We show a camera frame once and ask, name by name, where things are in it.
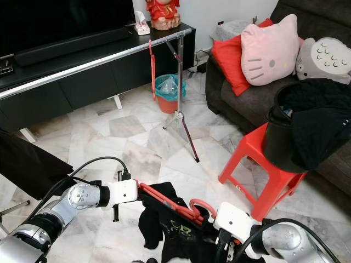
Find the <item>red plastic hanger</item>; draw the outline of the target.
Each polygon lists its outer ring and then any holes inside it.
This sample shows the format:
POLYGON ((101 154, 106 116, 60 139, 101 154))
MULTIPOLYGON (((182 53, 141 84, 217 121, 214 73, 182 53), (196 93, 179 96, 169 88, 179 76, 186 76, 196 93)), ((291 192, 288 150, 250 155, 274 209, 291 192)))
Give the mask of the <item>red plastic hanger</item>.
POLYGON ((201 210, 197 207, 201 207, 204 210, 208 211, 209 218, 211 220, 214 220, 217 216, 216 210, 211 205, 206 203, 206 201, 200 199, 191 199, 189 205, 182 206, 175 201, 170 200, 170 198, 166 197, 145 183, 138 182, 137 185, 140 191, 143 191, 146 193, 146 195, 155 198, 159 203, 165 205, 167 208, 170 208, 173 212, 177 213, 186 220, 190 220, 197 226, 203 225, 204 221, 206 221, 201 213, 201 210))
POLYGON ((151 77, 151 96, 156 101, 156 58, 153 52, 152 41, 148 42, 149 58, 150 58, 150 77, 151 77))

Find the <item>red plastic stool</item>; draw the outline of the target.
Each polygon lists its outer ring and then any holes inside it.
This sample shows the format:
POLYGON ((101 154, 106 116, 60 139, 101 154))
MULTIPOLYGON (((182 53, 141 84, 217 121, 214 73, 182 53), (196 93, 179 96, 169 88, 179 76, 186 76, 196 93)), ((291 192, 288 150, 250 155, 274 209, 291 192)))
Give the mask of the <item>red plastic stool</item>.
POLYGON ((253 205, 251 217, 257 221, 262 221, 271 209, 286 196, 293 195, 296 188, 307 175, 306 172, 290 173, 281 170, 265 157, 263 148, 266 141, 265 132, 267 126, 267 124, 261 125, 259 128, 256 128, 256 130, 243 136, 218 178, 219 182, 222 184, 231 182, 246 196, 253 205), (253 197, 253 195, 243 187, 242 183, 233 176, 233 172, 235 172, 240 161, 245 157, 258 163, 258 165, 268 173, 268 182, 258 198, 253 197))

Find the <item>black round mesh basket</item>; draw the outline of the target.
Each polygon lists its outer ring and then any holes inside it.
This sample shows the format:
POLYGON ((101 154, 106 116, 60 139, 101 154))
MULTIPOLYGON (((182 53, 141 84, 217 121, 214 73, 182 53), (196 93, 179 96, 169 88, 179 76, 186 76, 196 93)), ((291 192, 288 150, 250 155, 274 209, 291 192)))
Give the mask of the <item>black round mesh basket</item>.
POLYGON ((278 96, 285 87, 286 86, 281 88, 276 95, 274 95, 274 105, 266 115, 268 126, 265 132, 266 141, 264 145, 264 155, 273 165, 281 170, 294 173, 306 172, 309 170, 301 167, 297 162, 297 155, 292 138, 291 110, 286 110, 278 104, 278 96))

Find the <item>black t-shirt with white print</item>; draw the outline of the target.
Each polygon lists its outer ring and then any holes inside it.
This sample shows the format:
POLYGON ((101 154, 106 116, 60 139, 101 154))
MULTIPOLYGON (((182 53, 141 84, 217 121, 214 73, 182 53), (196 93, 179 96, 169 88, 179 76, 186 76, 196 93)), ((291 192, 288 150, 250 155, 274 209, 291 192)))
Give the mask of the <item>black t-shirt with white print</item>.
POLYGON ((60 158, 1 130, 0 174, 35 200, 72 172, 73 166, 60 158))

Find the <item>orange bin with teal bag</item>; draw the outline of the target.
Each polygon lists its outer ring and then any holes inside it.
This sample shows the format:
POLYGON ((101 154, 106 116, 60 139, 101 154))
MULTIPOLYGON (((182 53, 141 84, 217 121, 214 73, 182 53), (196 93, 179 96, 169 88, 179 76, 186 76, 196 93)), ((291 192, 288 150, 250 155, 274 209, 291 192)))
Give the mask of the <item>orange bin with teal bag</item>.
POLYGON ((178 95, 181 98, 186 96, 186 82, 183 81, 180 92, 177 91, 178 76, 175 73, 156 77, 155 97, 160 110, 164 113, 174 113, 178 109, 178 95))

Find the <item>black garment over basket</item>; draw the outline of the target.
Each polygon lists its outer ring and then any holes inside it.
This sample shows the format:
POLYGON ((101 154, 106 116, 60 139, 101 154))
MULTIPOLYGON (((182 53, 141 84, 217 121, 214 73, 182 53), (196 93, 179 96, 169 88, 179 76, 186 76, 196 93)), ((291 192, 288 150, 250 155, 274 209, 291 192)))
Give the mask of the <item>black garment over basket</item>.
POLYGON ((319 167, 351 140, 351 87, 329 78, 306 78, 286 86, 278 104, 291 110, 298 165, 319 167))

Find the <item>red pillow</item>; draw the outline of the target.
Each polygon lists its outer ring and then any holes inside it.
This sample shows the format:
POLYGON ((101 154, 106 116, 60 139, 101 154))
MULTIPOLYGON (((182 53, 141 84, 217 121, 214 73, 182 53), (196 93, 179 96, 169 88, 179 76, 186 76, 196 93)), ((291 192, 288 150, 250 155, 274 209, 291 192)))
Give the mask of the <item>red pillow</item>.
POLYGON ((226 42, 213 41, 211 52, 223 71, 231 89, 238 97, 250 88, 241 68, 242 58, 241 35, 226 42))

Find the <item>pink cat face pillow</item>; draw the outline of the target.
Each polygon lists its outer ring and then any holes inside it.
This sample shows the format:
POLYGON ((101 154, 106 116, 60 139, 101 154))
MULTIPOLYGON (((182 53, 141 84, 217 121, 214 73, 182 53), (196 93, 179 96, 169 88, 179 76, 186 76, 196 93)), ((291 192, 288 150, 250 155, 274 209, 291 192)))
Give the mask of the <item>pink cat face pillow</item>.
POLYGON ((297 15, 290 14, 268 27, 250 24, 240 37, 241 68, 251 85, 267 85, 294 73, 301 46, 297 15))

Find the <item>grey totoro pillow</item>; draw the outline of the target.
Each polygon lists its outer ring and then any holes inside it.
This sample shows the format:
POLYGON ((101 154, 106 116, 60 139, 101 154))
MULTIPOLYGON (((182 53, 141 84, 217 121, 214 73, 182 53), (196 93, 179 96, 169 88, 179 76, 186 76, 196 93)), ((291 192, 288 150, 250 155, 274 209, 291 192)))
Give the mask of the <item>grey totoro pillow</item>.
POLYGON ((298 52, 296 75, 300 80, 328 78, 350 84, 351 48, 336 38, 306 38, 298 52))

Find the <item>grey speckled cushion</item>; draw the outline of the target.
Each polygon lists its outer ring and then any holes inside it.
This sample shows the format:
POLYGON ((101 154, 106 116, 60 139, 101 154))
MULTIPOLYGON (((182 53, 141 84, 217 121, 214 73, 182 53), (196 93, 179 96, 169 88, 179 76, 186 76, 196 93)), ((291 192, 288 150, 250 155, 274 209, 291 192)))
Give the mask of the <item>grey speckled cushion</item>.
POLYGON ((243 30, 251 24, 250 20, 234 20, 217 25, 210 37, 216 42, 226 42, 241 35, 243 30))

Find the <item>white tissue box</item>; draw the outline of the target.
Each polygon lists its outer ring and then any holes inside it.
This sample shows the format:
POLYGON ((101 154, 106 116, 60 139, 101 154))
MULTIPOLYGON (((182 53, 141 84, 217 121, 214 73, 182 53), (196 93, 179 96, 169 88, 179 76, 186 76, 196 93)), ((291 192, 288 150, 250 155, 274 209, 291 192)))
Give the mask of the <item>white tissue box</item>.
POLYGON ((135 25, 134 28, 137 32, 137 35, 149 35, 150 34, 150 27, 146 21, 145 15, 141 11, 135 11, 135 25))

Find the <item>red gold figurine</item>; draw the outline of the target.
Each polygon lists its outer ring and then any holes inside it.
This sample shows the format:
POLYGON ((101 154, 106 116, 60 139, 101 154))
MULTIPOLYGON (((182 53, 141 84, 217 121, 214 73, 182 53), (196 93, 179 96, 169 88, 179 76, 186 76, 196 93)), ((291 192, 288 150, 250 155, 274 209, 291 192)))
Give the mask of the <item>red gold figurine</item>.
POLYGON ((177 7, 180 7, 179 0, 145 0, 147 10, 151 16, 151 27, 156 30, 166 31, 178 27, 181 17, 177 7))

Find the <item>black soundbar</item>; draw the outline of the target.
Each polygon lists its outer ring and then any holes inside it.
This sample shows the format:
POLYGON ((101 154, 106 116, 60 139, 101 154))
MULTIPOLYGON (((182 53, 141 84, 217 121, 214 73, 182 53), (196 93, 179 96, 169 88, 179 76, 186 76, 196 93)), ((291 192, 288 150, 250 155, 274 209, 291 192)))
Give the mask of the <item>black soundbar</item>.
POLYGON ((63 55, 75 53, 95 46, 118 42, 132 35, 128 28, 116 28, 105 32, 93 33, 83 37, 70 38, 62 42, 47 43, 35 48, 20 51, 13 55, 20 66, 33 65, 63 55))

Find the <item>dark fabric sofa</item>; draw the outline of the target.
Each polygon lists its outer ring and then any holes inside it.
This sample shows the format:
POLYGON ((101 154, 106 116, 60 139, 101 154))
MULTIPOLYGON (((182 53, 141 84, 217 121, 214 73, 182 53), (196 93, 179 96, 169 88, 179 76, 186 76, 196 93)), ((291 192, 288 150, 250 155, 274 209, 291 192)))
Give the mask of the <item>dark fabric sofa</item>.
MULTIPOLYGON (((279 22, 289 14, 298 18, 300 37, 332 37, 351 48, 351 0, 279 0, 270 17, 279 22)), ((298 81, 295 76, 285 77, 235 95, 230 82, 225 79, 221 63, 210 58, 205 84, 207 106, 247 134, 266 122, 278 90, 298 81)), ((351 140, 310 172, 308 177, 324 178, 351 198, 351 140)))

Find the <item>black television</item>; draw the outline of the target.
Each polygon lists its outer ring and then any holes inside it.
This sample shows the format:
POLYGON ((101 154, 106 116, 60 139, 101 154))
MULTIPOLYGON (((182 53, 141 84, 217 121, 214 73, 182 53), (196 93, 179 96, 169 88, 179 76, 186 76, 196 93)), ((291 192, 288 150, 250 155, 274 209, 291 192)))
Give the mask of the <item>black television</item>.
POLYGON ((132 0, 0 0, 1 55, 134 22, 132 0))

